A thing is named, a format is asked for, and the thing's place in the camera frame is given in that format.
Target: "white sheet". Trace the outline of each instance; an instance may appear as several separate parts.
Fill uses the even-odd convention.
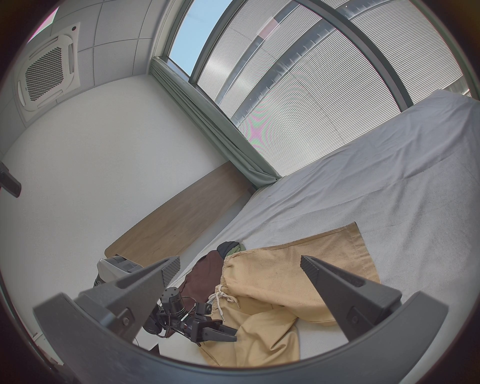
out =
[[[450,344],[480,291],[479,180],[480,103],[436,91],[257,191],[184,274],[223,241],[253,249],[356,221],[382,283],[401,290],[403,301],[423,290],[449,305],[437,338],[403,380],[415,382]],[[338,327],[297,325],[302,359],[347,342]],[[176,336],[161,340],[161,353],[204,364],[197,346]]]

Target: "white drawstring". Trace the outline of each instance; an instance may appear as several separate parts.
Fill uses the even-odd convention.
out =
[[[222,292],[222,288],[223,288],[223,285],[220,284],[218,286],[218,292],[210,295],[208,300],[216,299],[216,304],[218,306],[218,311],[220,312],[220,316],[222,317],[222,320],[225,321],[225,319],[223,318],[223,311],[220,308],[220,298],[226,299],[229,303],[236,303],[238,308],[240,308],[240,304],[236,298],[234,298],[233,296],[227,295],[225,292]]]

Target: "curtain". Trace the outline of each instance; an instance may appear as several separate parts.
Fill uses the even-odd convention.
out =
[[[245,139],[217,107],[180,78],[158,57],[150,64],[150,73],[190,116],[207,139],[257,188],[276,182],[281,176]]]

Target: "wooden headboard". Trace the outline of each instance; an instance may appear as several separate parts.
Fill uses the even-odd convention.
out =
[[[105,249],[142,266],[181,254],[249,188],[227,162],[178,193]]]

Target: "brown fabric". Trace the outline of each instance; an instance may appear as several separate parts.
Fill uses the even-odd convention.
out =
[[[217,250],[210,251],[197,261],[192,270],[185,276],[185,280],[179,287],[185,308],[189,311],[195,302],[205,303],[208,297],[215,292],[215,286],[220,283],[222,276],[223,259]],[[170,330],[167,337],[175,332]]]
[[[235,253],[225,259],[216,288],[236,297],[220,298],[225,325],[237,328],[235,343],[205,342],[201,352],[210,365],[253,367],[284,364],[300,358],[297,317],[322,325],[335,324],[310,280],[300,257],[317,257],[380,282],[356,223],[274,247]],[[213,319],[221,319],[217,301]]]

